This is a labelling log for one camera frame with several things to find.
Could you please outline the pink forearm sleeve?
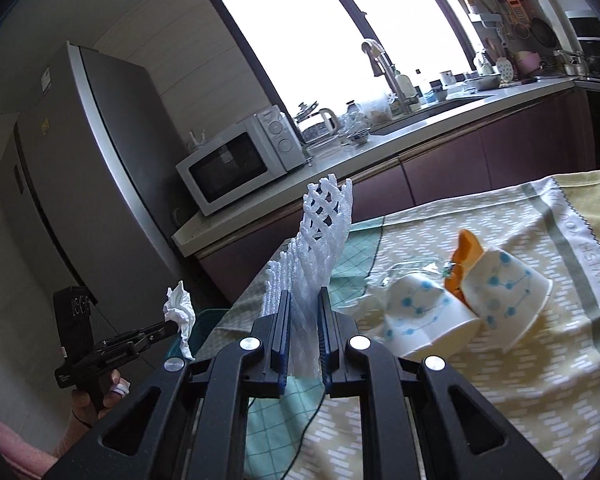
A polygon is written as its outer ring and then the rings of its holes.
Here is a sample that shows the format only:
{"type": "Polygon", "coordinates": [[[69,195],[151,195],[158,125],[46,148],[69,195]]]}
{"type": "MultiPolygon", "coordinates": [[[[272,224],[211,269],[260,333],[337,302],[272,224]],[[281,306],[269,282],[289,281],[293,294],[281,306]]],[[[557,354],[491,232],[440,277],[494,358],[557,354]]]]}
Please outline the pink forearm sleeve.
{"type": "Polygon", "coordinates": [[[19,479],[41,479],[83,435],[83,431],[76,430],[70,424],[57,448],[47,453],[30,445],[9,426],[0,422],[0,453],[19,479]]]}

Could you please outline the person's left hand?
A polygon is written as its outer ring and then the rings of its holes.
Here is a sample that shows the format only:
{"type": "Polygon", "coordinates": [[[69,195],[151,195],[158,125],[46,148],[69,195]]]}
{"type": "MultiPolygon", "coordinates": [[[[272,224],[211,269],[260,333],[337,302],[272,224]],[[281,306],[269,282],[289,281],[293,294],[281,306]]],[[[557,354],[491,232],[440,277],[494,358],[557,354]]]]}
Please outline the person's left hand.
{"type": "Polygon", "coordinates": [[[108,377],[96,379],[87,389],[75,388],[71,393],[73,417],[88,428],[102,420],[130,393],[131,384],[118,370],[108,377]]]}

